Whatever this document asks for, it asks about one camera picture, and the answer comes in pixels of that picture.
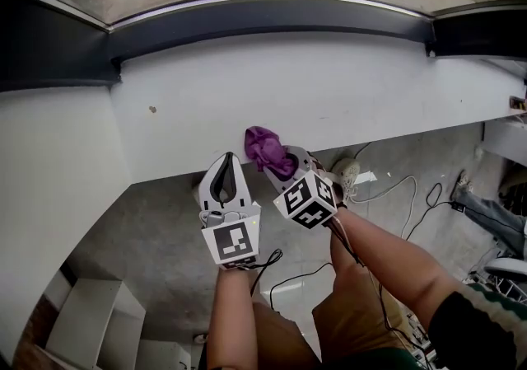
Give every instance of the forearm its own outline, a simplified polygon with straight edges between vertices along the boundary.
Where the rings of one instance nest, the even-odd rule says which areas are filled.
[[[249,273],[220,270],[208,334],[208,368],[257,368],[258,351]]]
[[[436,309],[460,282],[452,278],[421,247],[340,208],[352,249],[388,291],[408,306],[428,327]]]

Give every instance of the concrete floor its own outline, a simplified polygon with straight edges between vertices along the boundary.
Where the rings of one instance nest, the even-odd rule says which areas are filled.
[[[357,185],[356,199],[369,198],[407,175],[418,181],[408,230],[426,209],[425,197],[436,182],[447,200],[461,169],[473,178],[474,193],[495,198],[504,161],[489,153],[477,155],[482,125],[442,129],[372,143],[359,156],[361,172],[375,179]],[[360,146],[316,152],[330,166],[335,157]],[[329,231],[308,232],[285,221],[272,205],[276,193],[255,166],[244,166],[253,199],[263,207],[261,257],[281,248],[283,258],[268,268],[261,290],[297,274],[311,272],[329,260]],[[202,174],[176,176],[132,185],[78,244],[68,263],[79,277],[122,279],[146,308],[142,337],[189,342],[208,327],[217,268],[199,231],[199,208],[190,190]],[[383,199],[351,209],[400,235],[408,216],[413,183],[408,180]],[[448,205],[431,211],[411,241],[430,251],[454,276],[462,279],[492,246],[492,238]],[[330,292],[330,266],[296,279],[273,293],[275,308],[295,320],[318,353],[311,309]]]

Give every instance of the shoe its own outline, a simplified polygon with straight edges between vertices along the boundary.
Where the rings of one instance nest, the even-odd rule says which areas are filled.
[[[343,202],[347,203],[352,198],[353,185],[361,172],[361,165],[355,159],[345,157],[333,165],[331,172],[337,176],[343,190]]]
[[[465,170],[462,170],[459,175],[458,179],[455,181],[454,189],[452,190],[452,193],[450,193],[450,200],[455,201],[456,192],[460,188],[466,189],[469,193],[472,193],[473,187],[470,183],[469,176],[467,175],[467,172]]]

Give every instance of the blue jeans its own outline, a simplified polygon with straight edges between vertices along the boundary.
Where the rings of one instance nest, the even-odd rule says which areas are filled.
[[[452,197],[456,202],[465,206],[464,214],[471,221],[476,222],[503,242],[517,257],[524,258],[524,228],[527,218],[514,215],[494,200],[479,198],[468,192],[466,186],[459,187]],[[508,226],[488,218],[496,219]]]

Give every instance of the white marker cube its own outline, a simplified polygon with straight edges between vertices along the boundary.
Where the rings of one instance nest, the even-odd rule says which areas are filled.
[[[225,222],[202,229],[214,262],[222,269],[256,263],[259,254],[260,216]]]
[[[330,180],[323,180],[314,171],[309,171],[280,194],[274,204],[284,218],[312,229],[337,212],[331,185]]]

